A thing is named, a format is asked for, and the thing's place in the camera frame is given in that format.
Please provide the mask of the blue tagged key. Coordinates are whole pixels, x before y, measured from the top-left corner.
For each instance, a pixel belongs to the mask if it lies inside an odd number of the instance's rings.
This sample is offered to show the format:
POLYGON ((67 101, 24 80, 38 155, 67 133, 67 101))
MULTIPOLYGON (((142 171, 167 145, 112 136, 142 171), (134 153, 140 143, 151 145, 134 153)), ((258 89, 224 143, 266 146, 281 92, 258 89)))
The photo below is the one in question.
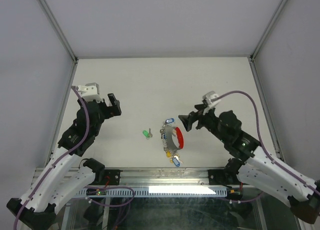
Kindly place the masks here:
POLYGON ((166 119, 165 121, 164 121, 164 124, 172 124, 172 123, 174 123, 175 122, 175 119, 174 118, 169 118, 169 119, 166 119))

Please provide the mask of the metal key holder red handle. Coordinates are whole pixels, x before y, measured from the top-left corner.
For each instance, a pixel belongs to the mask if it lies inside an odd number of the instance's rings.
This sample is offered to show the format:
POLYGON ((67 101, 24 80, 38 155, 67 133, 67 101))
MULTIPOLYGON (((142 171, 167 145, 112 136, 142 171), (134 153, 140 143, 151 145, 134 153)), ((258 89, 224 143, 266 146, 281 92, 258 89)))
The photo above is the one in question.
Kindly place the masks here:
POLYGON ((184 148, 184 137, 180 128, 176 126, 176 121, 174 120, 172 124, 164 124, 163 122, 159 132, 166 157, 175 167, 180 167, 183 161, 179 151, 184 148))

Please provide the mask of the green tagged key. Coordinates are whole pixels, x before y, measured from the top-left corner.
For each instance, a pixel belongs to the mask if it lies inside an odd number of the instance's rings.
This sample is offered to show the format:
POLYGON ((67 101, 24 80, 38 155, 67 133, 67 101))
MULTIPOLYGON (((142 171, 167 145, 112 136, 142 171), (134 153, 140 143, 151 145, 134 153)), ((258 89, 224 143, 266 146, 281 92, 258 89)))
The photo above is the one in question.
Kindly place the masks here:
POLYGON ((150 128, 148 130, 143 130, 142 133, 146 139, 150 139, 153 137, 153 134, 150 128))

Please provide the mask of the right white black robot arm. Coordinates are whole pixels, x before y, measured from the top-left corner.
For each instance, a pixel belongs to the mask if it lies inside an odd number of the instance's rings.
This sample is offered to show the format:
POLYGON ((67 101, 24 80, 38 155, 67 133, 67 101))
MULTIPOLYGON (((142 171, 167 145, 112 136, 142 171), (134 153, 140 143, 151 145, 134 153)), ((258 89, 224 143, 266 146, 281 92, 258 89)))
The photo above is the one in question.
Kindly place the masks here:
POLYGON ((300 220, 314 224, 320 214, 320 182, 296 171, 272 156, 258 141, 242 130, 242 123, 233 111, 215 115, 214 109, 205 112, 203 104, 197 111, 179 115, 186 131, 196 122, 197 129, 206 128, 223 143, 232 159, 224 168, 228 183, 240 181, 275 197, 300 220))

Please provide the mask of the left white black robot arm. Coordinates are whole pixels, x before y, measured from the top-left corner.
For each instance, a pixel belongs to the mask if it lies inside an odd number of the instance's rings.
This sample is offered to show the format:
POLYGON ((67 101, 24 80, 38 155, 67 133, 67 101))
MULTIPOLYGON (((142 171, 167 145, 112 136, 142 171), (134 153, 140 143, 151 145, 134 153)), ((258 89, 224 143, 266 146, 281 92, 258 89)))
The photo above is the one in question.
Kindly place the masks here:
POLYGON ((49 163, 26 193, 8 201, 7 208, 30 229, 49 229, 78 191, 103 182, 105 166, 93 158, 86 160, 70 179, 63 178, 94 143, 104 121, 121 115, 120 101, 113 93, 108 94, 108 99, 109 105, 98 94, 79 96, 76 118, 62 134, 49 163))

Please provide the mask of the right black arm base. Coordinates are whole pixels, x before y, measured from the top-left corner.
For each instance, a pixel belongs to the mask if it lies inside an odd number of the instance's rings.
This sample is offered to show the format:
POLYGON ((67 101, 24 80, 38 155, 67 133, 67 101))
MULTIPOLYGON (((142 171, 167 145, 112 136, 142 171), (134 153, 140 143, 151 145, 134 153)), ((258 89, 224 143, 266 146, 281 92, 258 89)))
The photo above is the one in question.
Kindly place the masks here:
POLYGON ((209 169, 207 173, 209 185, 223 185, 231 188, 232 185, 241 184, 234 173, 226 171, 223 168, 209 169))

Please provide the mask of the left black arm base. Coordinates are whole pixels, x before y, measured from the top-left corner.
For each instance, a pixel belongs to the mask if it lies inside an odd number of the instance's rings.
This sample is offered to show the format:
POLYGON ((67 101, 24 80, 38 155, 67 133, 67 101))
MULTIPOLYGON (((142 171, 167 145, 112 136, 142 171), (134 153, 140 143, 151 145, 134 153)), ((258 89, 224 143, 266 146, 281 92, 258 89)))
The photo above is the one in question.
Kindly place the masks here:
POLYGON ((121 170, 107 169, 99 161, 93 158, 85 158, 79 167, 89 167, 94 173, 94 180, 90 185, 117 186, 120 184, 121 170))

